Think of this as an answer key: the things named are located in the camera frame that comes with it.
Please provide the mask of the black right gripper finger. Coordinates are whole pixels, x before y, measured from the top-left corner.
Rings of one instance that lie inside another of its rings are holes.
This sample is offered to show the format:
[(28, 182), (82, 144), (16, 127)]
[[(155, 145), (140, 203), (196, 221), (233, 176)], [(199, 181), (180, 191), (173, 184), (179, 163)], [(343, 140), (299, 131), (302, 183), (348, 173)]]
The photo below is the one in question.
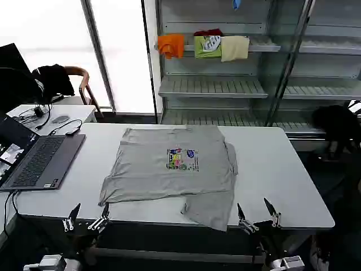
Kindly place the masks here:
[(281, 227), (281, 213), (277, 212), (275, 207), (266, 199), (263, 199), (266, 205), (266, 208), (272, 218), (272, 227), (274, 228), (280, 228)]
[(240, 204), (237, 203), (237, 211), (238, 211), (238, 217), (239, 217), (239, 223), (238, 226), (245, 232), (257, 232), (259, 231), (259, 227), (255, 226), (254, 223), (250, 222), (246, 219), (244, 212), (242, 208), (240, 207)]

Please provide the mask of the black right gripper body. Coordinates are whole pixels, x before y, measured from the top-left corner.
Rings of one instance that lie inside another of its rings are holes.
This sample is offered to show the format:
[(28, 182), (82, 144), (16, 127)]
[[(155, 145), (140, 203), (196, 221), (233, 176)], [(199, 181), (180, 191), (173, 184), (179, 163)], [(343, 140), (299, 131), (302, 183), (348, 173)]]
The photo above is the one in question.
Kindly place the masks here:
[(265, 264), (270, 264), (272, 261), (284, 257), (281, 227), (273, 226), (271, 221), (256, 222), (254, 226), (258, 230), (255, 230), (252, 236), (266, 254)]

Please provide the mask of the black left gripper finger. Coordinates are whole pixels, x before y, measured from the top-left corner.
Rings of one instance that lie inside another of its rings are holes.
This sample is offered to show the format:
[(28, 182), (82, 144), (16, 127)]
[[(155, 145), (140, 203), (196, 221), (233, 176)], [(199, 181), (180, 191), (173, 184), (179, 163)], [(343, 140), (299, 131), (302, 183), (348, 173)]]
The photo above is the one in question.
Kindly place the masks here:
[(109, 221), (109, 203), (106, 203), (101, 216), (90, 224), (88, 230), (103, 230)]
[(69, 216), (62, 220), (63, 228), (65, 232), (73, 231), (74, 225), (76, 222), (76, 218), (78, 216), (79, 210), (80, 210), (81, 204), (78, 203), (74, 209), (71, 210)]

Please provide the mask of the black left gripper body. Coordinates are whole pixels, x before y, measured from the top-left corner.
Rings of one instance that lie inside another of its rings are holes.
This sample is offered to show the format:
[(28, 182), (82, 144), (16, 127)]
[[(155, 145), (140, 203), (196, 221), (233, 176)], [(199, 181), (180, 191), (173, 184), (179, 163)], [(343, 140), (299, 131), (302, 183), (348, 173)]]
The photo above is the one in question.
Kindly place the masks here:
[(65, 245), (61, 254), (68, 259), (85, 261), (87, 251), (94, 247), (109, 222), (63, 222)]

